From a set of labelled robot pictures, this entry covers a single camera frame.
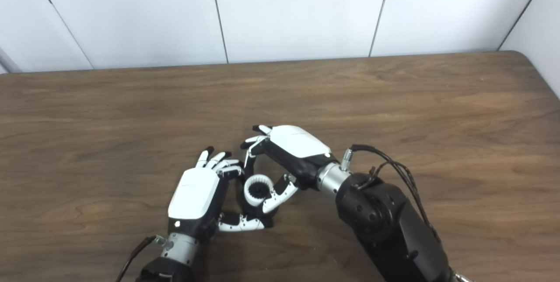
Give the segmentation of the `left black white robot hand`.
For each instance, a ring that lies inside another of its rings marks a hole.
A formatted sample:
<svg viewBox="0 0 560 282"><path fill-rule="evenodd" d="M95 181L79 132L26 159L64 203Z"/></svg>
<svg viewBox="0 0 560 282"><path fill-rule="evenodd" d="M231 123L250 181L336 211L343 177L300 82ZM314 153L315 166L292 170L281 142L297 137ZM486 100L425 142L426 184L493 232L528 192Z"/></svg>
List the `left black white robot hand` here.
<svg viewBox="0 0 560 282"><path fill-rule="evenodd" d="M213 155L212 146L204 149L195 166L185 170L168 206L169 237L188 236L200 243L218 232L243 232L270 229L270 217L257 217L222 210L230 181L244 177L243 163L230 159L231 152Z"/></svg>

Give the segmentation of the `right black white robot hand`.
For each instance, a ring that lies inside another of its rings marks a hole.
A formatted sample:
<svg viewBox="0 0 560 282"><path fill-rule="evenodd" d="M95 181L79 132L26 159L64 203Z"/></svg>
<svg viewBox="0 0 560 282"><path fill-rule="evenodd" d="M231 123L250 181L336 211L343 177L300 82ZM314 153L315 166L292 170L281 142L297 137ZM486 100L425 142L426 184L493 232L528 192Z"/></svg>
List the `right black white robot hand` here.
<svg viewBox="0 0 560 282"><path fill-rule="evenodd" d="M244 170L254 172L254 163L265 155L286 170L258 204L257 214L266 215L286 202L297 190L320 190L320 173L328 166L338 164L332 151L306 130L290 125L269 127L257 125L258 136L240 144L246 150Z"/></svg>

